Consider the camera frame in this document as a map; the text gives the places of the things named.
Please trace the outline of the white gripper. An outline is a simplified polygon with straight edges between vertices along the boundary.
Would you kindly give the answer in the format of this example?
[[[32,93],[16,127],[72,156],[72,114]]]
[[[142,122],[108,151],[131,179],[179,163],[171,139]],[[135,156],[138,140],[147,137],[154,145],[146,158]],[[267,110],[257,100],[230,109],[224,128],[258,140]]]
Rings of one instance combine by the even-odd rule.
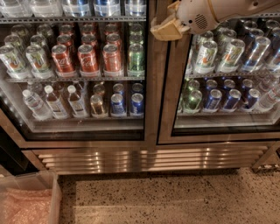
[[[167,7],[171,17],[161,24],[154,17],[150,32],[160,41],[173,41],[183,37],[185,32],[202,34],[219,25],[217,9],[219,0],[177,0]]]

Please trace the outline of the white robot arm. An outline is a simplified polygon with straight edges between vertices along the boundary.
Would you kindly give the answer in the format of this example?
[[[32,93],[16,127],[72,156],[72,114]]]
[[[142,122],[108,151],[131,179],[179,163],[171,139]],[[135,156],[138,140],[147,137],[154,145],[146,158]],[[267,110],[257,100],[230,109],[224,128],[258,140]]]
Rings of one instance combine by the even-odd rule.
[[[150,31],[161,41],[178,40],[185,32],[203,34],[226,20],[275,13],[279,7],[280,0],[178,0],[167,7],[161,24],[152,20]]]

